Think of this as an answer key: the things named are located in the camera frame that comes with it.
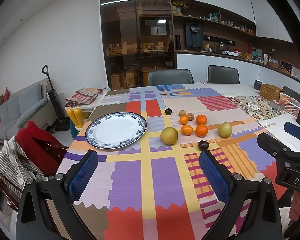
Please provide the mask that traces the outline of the person's right hand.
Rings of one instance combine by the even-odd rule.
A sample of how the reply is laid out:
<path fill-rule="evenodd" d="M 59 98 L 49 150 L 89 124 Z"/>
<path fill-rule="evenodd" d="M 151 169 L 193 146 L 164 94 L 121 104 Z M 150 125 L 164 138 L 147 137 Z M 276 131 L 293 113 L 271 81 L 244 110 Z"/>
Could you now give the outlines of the person's right hand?
<path fill-rule="evenodd" d="M 293 194 L 292 204 L 289 211 L 289 218 L 297 221 L 300 217 L 300 192 L 295 191 Z"/>

